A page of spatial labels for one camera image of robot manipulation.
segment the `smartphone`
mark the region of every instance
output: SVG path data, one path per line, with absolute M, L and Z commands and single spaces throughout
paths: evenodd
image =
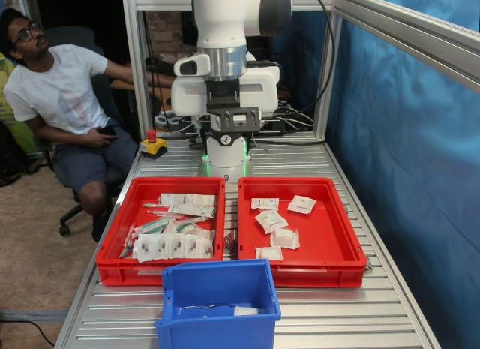
M 98 129 L 97 131 L 103 135 L 116 135 L 115 129 L 111 125 L 108 125 L 102 129 Z

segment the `hair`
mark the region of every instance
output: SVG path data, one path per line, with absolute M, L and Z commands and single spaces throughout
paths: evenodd
M 15 45 L 8 36 L 8 26 L 17 18 L 23 18 L 29 20 L 28 17 L 20 13 L 15 9 L 5 9 L 0 15 L 0 52 L 8 59 L 18 62 L 19 64 L 26 66 L 22 59 L 15 59 L 10 55 L 10 51 L 15 49 Z

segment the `red tray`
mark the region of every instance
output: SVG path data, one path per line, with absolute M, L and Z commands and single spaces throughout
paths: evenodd
M 217 195 L 215 217 L 198 223 L 207 230 L 216 230 L 213 259 L 170 259 L 139 263 L 137 259 L 119 259 L 130 226 L 146 224 L 157 218 L 147 214 L 144 203 L 158 203 L 162 193 Z M 138 178 L 134 179 L 118 208 L 115 219 L 97 254 L 96 261 L 100 280 L 105 285 L 159 285 L 161 271 L 180 263 L 223 260 L 225 225 L 225 180 L 220 178 Z
M 287 210 L 294 195 L 315 199 L 309 215 Z M 282 249 L 283 260 L 271 260 L 279 287 L 359 287 L 367 258 L 345 213 L 333 181 L 327 178 L 243 178 L 238 181 L 238 256 L 256 258 L 255 248 L 270 246 L 251 209 L 254 197 L 280 198 L 279 214 L 298 229 L 300 248 Z

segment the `white t-shirt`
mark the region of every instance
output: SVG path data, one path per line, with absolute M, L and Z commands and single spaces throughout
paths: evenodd
M 4 88 L 15 119 L 24 122 L 40 115 L 45 123 L 74 134 L 104 127 L 108 119 L 98 103 L 90 78 L 103 74 L 107 58 L 75 45 L 49 51 L 55 59 L 45 73 L 18 65 Z

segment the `man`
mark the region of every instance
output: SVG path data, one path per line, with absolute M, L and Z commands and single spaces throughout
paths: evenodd
M 106 74 L 133 84 L 132 69 L 82 47 L 50 47 L 40 25 L 14 9 L 6 9 L 0 16 L 0 51 L 19 63 L 4 88 L 15 119 L 58 144 L 55 159 L 84 210 L 97 219 L 92 236 L 98 242 L 109 215 L 107 165 L 126 176 L 138 145 L 105 115 L 90 78 Z M 152 84 L 151 75 L 147 81 Z M 156 81 L 166 87 L 172 84 L 165 77 Z

